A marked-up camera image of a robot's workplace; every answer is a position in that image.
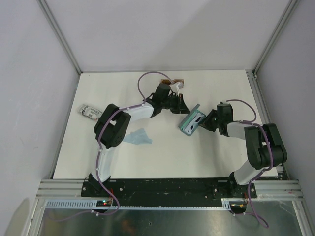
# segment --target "metal corner post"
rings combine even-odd
[[[296,9],[296,7],[298,6],[299,2],[300,2],[300,0],[290,0],[290,2],[288,3],[282,16],[280,17],[280,20],[279,20],[276,28],[274,29],[270,39],[267,42],[266,47],[264,48],[261,56],[258,59],[258,62],[256,63],[256,65],[253,69],[254,73],[257,73],[260,70],[261,66],[263,65],[263,63],[267,59],[269,53],[271,52],[271,50],[275,46],[278,38],[280,37],[282,31],[284,30],[286,24],[288,23],[290,17],[292,16],[292,14],[293,14],[294,10]]]
[[[76,60],[76,58],[74,57],[74,54],[72,52],[72,50],[70,49],[60,27],[57,24],[57,21],[52,13],[52,11],[50,10],[46,0],[37,0],[40,8],[42,9],[48,23],[50,24],[52,30],[54,31],[60,45],[62,46],[65,54],[67,55],[67,57],[69,58],[70,62],[72,63],[74,69],[76,70],[76,72],[78,73],[78,75],[80,75],[82,73],[82,70],[80,69],[80,66]]]

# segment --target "blue cloth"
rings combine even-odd
[[[144,128],[138,129],[137,131],[127,134],[123,140],[124,142],[131,144],[151,144],[152,139],[150,139],[144,130]]]

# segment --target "black metal base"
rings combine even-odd
[[[224,178],[110,179],[104,183],[113,190],[122,206],[134,207],[220,207],[221,198],[245,198],[247,185],[235,187]],[[251,197],[256,198],[256,190]],[[109,197],[89,176],[83,183],[82,197]]]

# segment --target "wall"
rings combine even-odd
[[[299,179],[315,220],[315,1],[301,0],[258,73],[273,122],[288,151],[286,166]]]
[[[50,171],[78,75],[35,0],[0,8],[0,235],[18,236]]]
[[[289,0],[47,0],[84,72],[252,69]]]

